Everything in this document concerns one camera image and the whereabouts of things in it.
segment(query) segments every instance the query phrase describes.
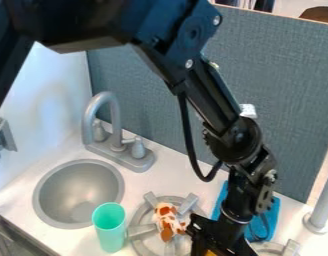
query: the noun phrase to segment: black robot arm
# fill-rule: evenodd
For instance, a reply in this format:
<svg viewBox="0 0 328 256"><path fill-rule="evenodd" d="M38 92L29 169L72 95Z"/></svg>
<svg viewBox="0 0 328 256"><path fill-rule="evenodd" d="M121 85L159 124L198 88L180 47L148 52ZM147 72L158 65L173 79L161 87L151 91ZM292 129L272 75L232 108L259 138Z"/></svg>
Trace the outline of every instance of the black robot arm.
<svg viewBox="0 0 328 256"><path fill-rule="evenodd" d="M230 167L219 220L191 216L192 255L256 255L244 228L270 207L275 159L258 125L240 116L217 65L201 53L222 23L207 0L4 0L0 8L18 38L27 36L60 53L132 44L178 97L188 155L199 178L213 179L222 162ZM0 86L0 104L10 83ZM204 120L205 141L219 159L207 176L196 161L187 102Z"/></svg>

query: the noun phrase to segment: gray sink basin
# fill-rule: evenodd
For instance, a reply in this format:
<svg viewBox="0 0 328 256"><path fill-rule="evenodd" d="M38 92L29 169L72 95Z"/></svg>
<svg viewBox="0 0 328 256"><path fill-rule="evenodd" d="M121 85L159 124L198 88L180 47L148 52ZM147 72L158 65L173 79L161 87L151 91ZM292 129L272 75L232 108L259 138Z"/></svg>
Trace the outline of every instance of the gray sink basin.
<svg viewBox="0 0 328 256"><path fill-rule="evenodd" d="M56 167L37 184L33 208L45 223L63 229L92 225L94 209L120 203L125 191L121 174L98 160L77 160Z"/></svg>

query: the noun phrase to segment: teal cup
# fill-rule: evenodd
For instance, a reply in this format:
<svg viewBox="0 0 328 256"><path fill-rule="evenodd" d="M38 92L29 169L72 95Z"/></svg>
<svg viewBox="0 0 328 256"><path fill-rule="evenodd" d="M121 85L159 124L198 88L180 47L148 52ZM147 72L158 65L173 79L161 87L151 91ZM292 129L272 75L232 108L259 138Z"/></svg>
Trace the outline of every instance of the teal cup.
<svg viewBox="0 0 328 256"><path fill-rule="evenodd" d="M95 209L92 221L98 235L100 245L108 253L119 251L126 236L126 213L117 203L105 203Z"/></svg>

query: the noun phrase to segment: blue towel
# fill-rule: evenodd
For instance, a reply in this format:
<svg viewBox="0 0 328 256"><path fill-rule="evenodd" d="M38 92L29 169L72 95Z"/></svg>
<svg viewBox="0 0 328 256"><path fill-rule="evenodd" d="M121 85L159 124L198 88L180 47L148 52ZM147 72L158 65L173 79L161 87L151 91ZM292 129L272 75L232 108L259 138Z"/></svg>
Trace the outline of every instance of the blue towel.
<svg viewBox="0 0 328 256"><path fill-rule="evenodd" d="M220 216L220 206L222 201L225 199L227 195L227 187L228 187L228 181L226 181L223 184L219 198L216 201L211 216L212 220L217 220ZM264 224L263 218L261 218L260 216L254 216L254 218L252 219L252 221L246 227L245 230L245 237L249 242L256 242L260 240L259 238L263 238L261 240L264 241L270 241L272 239L274 235L274 231L276 230L276 226L277 226L279 208L280 208L280 199L278 197L274 197L274 203L272 204L271 210L266 211L264 213L269 227L268 230Z"/></svg>

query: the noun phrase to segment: orange and white toy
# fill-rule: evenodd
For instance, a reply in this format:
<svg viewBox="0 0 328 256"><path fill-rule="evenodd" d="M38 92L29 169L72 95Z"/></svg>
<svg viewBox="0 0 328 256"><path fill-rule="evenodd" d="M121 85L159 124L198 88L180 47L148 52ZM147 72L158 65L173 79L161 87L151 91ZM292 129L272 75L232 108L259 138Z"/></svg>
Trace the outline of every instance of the orange and white toy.
<svg viewBox="0 0 328 256"><path fill-rule="evenodd" d="M177 234L185 234L186 224L178 220L177 209L173 204L159 203L154 211L153 221L157 223L164 242L170 241Z"/></svg>

